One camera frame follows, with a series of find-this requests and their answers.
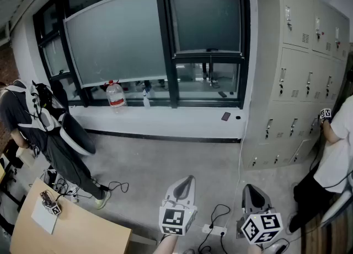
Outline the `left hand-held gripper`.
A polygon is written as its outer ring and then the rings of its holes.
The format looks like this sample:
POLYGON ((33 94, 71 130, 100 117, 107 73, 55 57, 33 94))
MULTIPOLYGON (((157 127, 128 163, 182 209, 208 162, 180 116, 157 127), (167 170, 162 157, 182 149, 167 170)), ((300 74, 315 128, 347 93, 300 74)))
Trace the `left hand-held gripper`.
POLYGON ((196 180, 193 175, 173 183, 159 208, 159 227, 162 234, 185 236, 196 218, 196 180))

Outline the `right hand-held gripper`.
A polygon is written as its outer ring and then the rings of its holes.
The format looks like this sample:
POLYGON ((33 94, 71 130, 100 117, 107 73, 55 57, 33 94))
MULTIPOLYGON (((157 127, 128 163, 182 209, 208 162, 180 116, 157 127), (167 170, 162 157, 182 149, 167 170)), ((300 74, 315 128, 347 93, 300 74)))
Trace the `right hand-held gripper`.
POLYGON ((244 238, 250 245, 258 245, 273 241, 283 231, 281 214, 271 210, 271 200, 260 188, 251 184, 243 188, 242 207, 245 211, 256 213, 245 214, 246 218, 237 222, 238 239, 244 238))

